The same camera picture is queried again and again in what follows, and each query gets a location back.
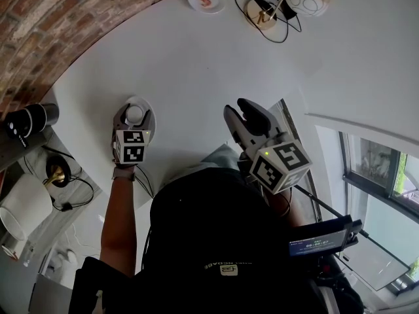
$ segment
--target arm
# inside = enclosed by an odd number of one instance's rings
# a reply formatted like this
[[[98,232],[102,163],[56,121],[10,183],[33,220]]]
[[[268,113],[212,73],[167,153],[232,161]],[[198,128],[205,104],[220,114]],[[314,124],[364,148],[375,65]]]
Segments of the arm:
[[[136,270],[137,235],[132,181],[113,181],[101,236],[100,260],[132,277]]]
[[[268,200],[270,208],[278,216],[278,218],[286,221],[290,227],[299,227],[306,224],[304,218],[299,213],[298,205],[295,203],[295,198],[291,200],[291,191],[285,190],[276,195],[273,195],[269,191],[263,189],[263,194]],[[282,217],[288,210],[287,200],[291,202],[289,214],[286,217]]]

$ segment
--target lamp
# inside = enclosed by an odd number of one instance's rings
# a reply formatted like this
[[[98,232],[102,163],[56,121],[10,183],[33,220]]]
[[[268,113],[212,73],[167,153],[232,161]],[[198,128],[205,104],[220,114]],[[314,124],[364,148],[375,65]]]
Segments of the lamp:
[[[0,205],[0,219],[7,232],[25,241],[52,212],[52,201],[46,186],[65,187],[71,176],[68,163],[61,156],[46,162],[48,179],[43,184],[37,177],[24,173]]]
[[[251,24],[261,30],[267,30],[276,24],[276,11],[283,3],[301,15],[320,16],[326,11],[329,2],[330,0],[279,0],[276,7],[273,7],[265,0],[251,0],[245,7],[245,13]]]
[[[0,218],[11,236],[24,241],[52,212],[51,197],[42,182],[24,173],[2,205]]]

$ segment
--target brick wall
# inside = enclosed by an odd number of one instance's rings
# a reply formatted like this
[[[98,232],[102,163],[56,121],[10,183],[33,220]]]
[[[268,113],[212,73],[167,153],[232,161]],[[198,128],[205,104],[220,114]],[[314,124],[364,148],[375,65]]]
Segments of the brick wall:
[[[0,0],[0,118],[39,102],[121,22],[160,0]]]

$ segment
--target black cylinder speaker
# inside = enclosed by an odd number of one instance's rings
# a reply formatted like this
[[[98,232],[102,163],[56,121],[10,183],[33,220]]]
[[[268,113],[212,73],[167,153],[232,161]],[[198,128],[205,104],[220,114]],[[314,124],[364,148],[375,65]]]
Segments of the black cylinder speaker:
[[[46,126],[51,126],[58,121],[60,111],[53,103],[44,105],[29,105],[20,111],[6,115],[5,128],[10,138],[26,138],[43,131]]]

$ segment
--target window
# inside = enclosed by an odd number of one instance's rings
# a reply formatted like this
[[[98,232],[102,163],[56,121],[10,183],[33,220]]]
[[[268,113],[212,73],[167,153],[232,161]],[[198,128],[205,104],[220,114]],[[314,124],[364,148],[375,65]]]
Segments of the window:
[[[340,133],[347,212],[361,219],[371,239],[410,266],[389,289],[419,281],[419,159]]]
[[[386,186],[392,150],[384,145],[349,135],[351,169],[362,177]]]
[[[400,153],[399,166],[394,184],[394,196],[403,196],[419,203],[419,159]]]

